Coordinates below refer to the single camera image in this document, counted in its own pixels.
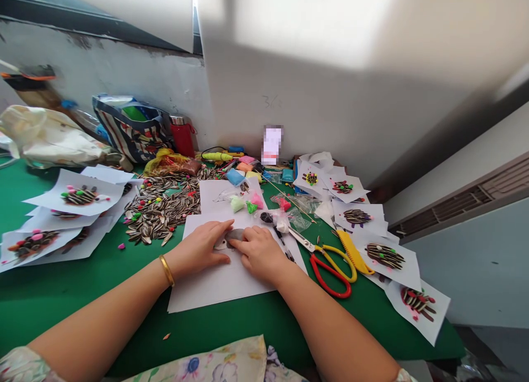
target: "floral clothing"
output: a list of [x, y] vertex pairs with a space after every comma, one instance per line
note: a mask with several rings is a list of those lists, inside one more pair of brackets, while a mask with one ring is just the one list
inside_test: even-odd
[[[0, 360], [0, 382], [65, 382], [27, 347]], [[125, 382], [308, 382], [284, 367], [263, 336], [246, 338], [211, 352], [174, 360]], [[401, 369], [395, 382], [417, 382]]]

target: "human arm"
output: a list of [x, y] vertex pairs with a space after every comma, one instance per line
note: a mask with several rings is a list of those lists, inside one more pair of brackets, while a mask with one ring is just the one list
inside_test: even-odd
[[242, 252], [242, 264], [278, 289], [327, 380], [392, 382], [397, 378], [397, 362], [357, 319], [285, 257], [268, 229], [246, 228], [244, 237], [248, 241], [230, 241]]
[[[206, 267], [229, 263], [214, 254], [216, 240], [233, 219], [208, 222], [174, 249], [165, 260], [174, 280]], [[68, 382], [99, 381], [143, 322], [158, 297], [169, 287], [159, 259], [29, 343]]]

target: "red thermos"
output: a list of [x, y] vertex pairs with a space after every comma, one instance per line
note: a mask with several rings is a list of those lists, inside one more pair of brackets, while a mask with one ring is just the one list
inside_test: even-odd
[[193, 149], [193, 138], [191, 134], [196, 134], [196, 130], [190, 123], [186, 123], [183, 116], [170, 116], [171, 132], [175, 140], [176, 151], [184, 156], [195, 158]]

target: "pile of sunflower seeds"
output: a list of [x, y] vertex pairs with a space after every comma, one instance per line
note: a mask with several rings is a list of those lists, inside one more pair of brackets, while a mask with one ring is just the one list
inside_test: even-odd
[[[214, 169], [201, 169], [197, 176], [174, 173], [163, 177], [142, 177], [144, 185], [136, 197], [125, 207], [128, 224], [128, 241], [135, 245], [151, 244], [153, 239], [163, 239], [164, 246], [178, 225], [186, 223], [190, 214], [200, 214], [200, 189], [198, 181], [225, 179]], [[182, 189], [167, 195], [168, 189]]]

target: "window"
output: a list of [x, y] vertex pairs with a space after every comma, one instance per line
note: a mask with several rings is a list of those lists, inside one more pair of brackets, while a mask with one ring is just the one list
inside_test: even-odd
[[[186, 52], [81, 0], [0, 0], [0, 18]], [[193, 6], [193, 53], [202, 54], [196, 6]]]

